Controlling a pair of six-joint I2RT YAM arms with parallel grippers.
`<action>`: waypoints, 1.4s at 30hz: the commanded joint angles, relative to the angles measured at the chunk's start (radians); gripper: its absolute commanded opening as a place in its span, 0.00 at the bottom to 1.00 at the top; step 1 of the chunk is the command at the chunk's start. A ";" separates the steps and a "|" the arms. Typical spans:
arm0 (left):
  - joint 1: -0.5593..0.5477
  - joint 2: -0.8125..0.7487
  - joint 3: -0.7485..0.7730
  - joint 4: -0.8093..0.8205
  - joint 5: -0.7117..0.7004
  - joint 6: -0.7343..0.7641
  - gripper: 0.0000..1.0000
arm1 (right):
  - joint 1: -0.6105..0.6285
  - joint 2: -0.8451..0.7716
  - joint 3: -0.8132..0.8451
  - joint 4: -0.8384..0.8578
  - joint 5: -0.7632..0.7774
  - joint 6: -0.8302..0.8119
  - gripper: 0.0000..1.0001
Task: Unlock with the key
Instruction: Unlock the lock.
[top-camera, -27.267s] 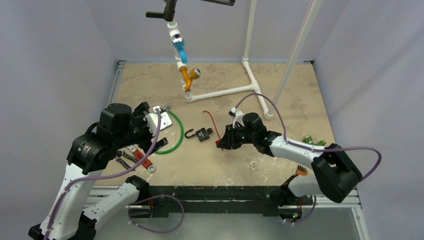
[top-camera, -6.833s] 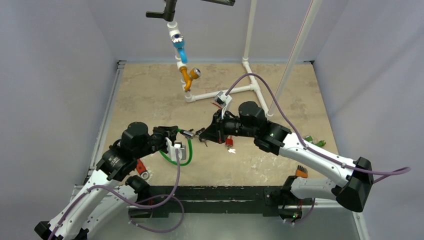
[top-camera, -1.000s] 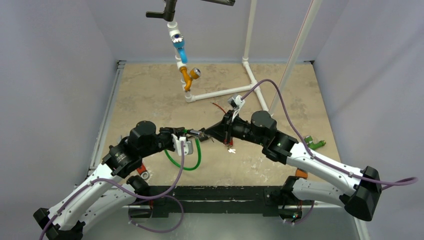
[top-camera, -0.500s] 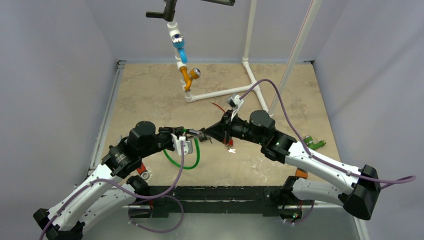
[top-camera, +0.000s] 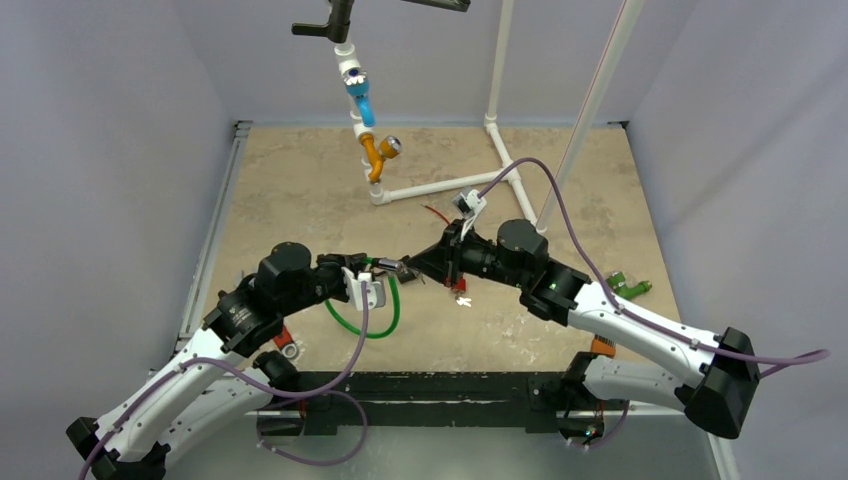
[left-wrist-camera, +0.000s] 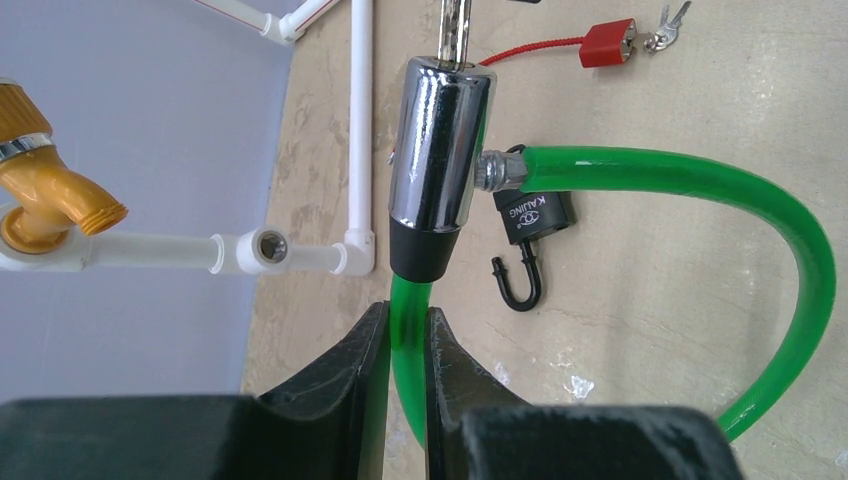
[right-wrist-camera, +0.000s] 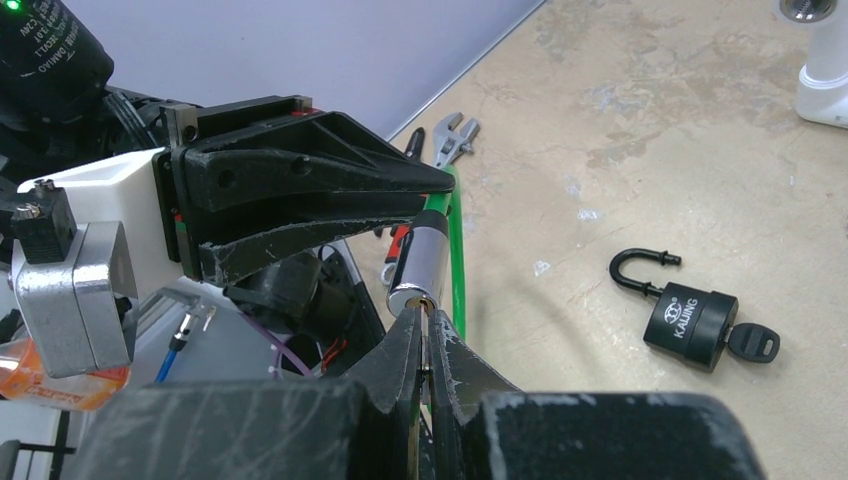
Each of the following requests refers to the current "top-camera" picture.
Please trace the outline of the red cable lock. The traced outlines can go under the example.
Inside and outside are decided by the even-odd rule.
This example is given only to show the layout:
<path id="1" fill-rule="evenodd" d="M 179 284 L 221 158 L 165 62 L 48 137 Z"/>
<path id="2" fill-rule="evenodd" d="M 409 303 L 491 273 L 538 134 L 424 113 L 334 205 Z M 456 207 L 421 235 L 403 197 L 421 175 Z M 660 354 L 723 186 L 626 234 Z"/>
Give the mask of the red cable lock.
<path id="1" fill-rule="evenodd" d="M 422 204 L 422 207 L 426 208 L 428 211 L 438 216 L 446 225 L 449 225 L 451 223 L 451 220 L 435 207 L 425 204 Z M 455 279 L 453 279 L 452 277 L 448 277 L 445 280 L 444 284 L 457 297 L 465 294 L 467 291 L 466 280 L 461 273 L 459 273 Z"/>

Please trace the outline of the black padlock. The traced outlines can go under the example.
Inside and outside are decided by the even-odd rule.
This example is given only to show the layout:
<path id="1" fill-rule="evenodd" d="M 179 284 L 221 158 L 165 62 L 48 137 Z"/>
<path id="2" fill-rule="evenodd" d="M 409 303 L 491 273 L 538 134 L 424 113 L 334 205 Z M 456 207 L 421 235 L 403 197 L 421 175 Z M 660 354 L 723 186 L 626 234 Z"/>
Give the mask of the black padlock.
<path id="1" fill-rule="evenodd" d="M 396 277 L 400 284 L 407 284 L 414 281 L 420 281 L 421 283 L 424 283 L 424 280 L 421 278 L 421 275 L 418 272 L 411 270 L 400 271 L 396 274 Z"/>

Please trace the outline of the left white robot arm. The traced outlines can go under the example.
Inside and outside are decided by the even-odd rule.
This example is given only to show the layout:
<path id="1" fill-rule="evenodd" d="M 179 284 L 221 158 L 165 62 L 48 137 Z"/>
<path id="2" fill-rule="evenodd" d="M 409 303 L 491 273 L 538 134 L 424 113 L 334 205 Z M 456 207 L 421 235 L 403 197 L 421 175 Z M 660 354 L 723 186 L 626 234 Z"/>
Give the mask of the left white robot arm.
<path id="1" fill-rule="evenodd" d="M 313 256 L 297 242 L 272 248 L 255 273 L 222 291 L 181 350 L 143 387 L 98 418 L 80 417 L 66 435 L 84 464 L 79 478 L 161 479 L 168 461 L 209 423 L 269 404 L 284 409 L 300 400 L 333 395 L 363 350 L 362 330 L 351 359 L 334 378 L 299 390 L 296 370 L 278 352 L 239 364 L 281 334 L 287 317 L 336 299 L 364 315 L 385 302 L 365 253 Z"/>

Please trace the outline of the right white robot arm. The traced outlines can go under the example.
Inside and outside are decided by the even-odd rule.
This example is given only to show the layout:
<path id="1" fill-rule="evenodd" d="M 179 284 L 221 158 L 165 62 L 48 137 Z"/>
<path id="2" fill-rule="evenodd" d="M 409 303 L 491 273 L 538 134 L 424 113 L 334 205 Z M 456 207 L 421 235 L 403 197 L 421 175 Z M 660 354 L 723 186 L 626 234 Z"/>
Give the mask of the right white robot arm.
<path id="1" fill-rule="evenodd" d="M 737 439 L 759 386 L 750 337 L 688 327 L 610 292 L 579 270 L 552 258 L 548 240 L 527 220 L 501 224 L 493 240 L 449 224 L 433 245 L 402 262 L 448 284 L 474 275 L 516 287 L 530 314 L 605 337 L 653 362 L 626 366 L 596 357 L 564 376 L 561 392 L 576 407 L 592 400 L 637 400 L 682 412 L 702 430 Z"/>

